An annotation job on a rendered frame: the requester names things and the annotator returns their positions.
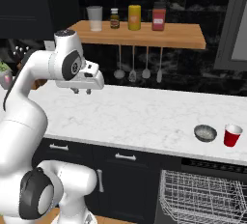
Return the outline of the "dark wall cupboard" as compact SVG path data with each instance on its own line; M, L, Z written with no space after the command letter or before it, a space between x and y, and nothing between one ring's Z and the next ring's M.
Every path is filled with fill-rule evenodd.
M79 20L78 0L0 0L0 39L52 40Z

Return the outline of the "dark cupboard door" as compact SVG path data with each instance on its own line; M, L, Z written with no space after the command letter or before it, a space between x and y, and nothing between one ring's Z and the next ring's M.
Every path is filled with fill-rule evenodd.
M103 168L104 192L96 188L86 197L89 210L96 215L153 224L160 173L156 170Z

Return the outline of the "yellow canister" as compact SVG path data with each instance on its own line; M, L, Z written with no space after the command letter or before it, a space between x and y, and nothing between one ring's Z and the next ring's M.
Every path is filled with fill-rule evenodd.
M131 31L138 31L141 29L141 6L128 6L128 29Z

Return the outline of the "hanging metal slotted spatula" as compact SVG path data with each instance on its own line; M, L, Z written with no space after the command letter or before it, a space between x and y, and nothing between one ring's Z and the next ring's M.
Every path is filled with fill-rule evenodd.
M128 80L130 82L136 81L136 70L135 70L135 46L132 46L132 70L129 73Z

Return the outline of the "grey bowl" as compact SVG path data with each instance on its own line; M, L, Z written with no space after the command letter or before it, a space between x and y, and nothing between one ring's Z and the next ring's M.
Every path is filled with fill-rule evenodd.
M217 136L217 131L211 126L197 125L194 128L194 135L202 142L212 142Z

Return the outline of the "red cup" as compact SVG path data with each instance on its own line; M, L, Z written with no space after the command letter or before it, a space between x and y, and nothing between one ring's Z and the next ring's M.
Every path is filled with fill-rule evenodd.
M233 147L236 144L242 132L243 129L240 126L232 124L226 125L224 133L224 145L227 147Z

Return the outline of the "hanging metal ladle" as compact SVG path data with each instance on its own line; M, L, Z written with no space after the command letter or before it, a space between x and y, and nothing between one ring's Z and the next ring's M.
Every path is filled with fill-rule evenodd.
M119 68L115 70L114 76L117 79L123 79L125 76L125 72L122 69L122 47L121 46L119 46Z

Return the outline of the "wooden wall shelf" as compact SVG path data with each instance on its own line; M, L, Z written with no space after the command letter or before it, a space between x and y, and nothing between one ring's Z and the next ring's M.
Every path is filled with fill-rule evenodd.
M111 29L109 21L102 22L102 30L93 32L88 20L71 26L83 43L121 44L151 47L205 49L206 40L199 24L166 23L163 31L153 31L150 22L142 22L141 29L130 31L125 21L119 29Z

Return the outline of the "dark wide drawer front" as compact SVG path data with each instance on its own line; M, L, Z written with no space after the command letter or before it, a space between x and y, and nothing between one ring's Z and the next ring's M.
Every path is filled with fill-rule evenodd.
M93 146L92 148L94 163L97 169L121 168L121 169L141 169L158 170L159 162L156 155L151 153L139 152L129 149L120 149L104 146ZM115 154L135 155L136 161L115 158Z

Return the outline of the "grey window frame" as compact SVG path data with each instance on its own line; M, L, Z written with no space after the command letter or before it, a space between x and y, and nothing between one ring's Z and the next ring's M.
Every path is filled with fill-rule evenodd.
M247 71L247 0L229 0L214 68Z

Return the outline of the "red jar with dark lid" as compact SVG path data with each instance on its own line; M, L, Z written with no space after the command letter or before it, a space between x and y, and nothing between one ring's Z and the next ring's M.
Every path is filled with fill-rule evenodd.
M166 4L164 2L155 2L152 9L152 30L163 31L166 16Z

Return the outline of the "clear glass cup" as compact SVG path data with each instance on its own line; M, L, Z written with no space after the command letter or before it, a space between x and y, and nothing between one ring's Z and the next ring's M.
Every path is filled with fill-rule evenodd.
M93 32L100 32L102 30L102 7L90 6L87 8L87 14L91 30Z

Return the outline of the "dark sauce bottle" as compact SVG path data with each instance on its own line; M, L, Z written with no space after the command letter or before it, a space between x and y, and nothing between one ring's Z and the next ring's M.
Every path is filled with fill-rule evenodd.
M120 28L120 17L118 14L118 8L112 8L111 9L111 15L110 15L110 27L112 29L119 29Z

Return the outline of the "hanging metal narrow spatula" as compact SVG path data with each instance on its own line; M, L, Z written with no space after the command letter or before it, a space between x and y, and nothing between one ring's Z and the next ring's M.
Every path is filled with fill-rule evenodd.
M160 56L159 56L159 69L156 75L156 82L161 83L162 80L162 55L163 55L163 47L160 48Z

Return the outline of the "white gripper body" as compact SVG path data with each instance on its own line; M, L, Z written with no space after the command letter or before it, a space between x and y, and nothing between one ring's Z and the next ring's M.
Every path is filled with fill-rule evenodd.
M56 80L55 83L59 88L101 90L104 87L104 78L100 71L92 77L87 73L79 72L70 81Z

